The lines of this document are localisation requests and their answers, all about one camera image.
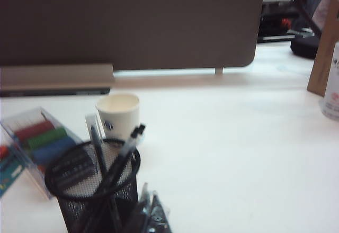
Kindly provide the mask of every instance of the red marker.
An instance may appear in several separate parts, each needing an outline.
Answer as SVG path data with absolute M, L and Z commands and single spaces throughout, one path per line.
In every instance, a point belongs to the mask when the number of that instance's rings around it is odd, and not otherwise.
M 0 159 L 6 158 L 8 154 L 8 148 L 6 146 L 0 146 Z

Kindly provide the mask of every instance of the gray partition panel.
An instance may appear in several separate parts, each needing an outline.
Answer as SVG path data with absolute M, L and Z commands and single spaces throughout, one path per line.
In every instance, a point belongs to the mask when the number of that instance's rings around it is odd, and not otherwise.
M 246 66 L 262 0 L 1 0 L 0 65 Z

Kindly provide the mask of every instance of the cup logo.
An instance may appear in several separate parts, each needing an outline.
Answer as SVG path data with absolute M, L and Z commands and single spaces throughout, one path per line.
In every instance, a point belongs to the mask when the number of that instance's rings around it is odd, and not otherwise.
M 113 130 L 113 124 L 111 124 L 109 121 L 104 121 L 104 126 L 106 127 L 107 130 L 111 131 Z

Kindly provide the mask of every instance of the white paper cup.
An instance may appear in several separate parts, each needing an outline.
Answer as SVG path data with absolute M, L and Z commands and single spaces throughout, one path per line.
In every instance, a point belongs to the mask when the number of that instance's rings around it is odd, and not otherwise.
M 139 126 L 139 98 L 133 94 L 111 94 L 101 98 L 96 109 L 107 138 L 126 140 Z

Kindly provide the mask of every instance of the person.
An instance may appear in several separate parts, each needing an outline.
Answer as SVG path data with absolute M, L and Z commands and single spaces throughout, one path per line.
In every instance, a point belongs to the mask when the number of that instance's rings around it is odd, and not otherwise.
M 325 25 L 330 2 L 331 0 L 322 0 L 313 14 L 313 21 L 321 30 Z

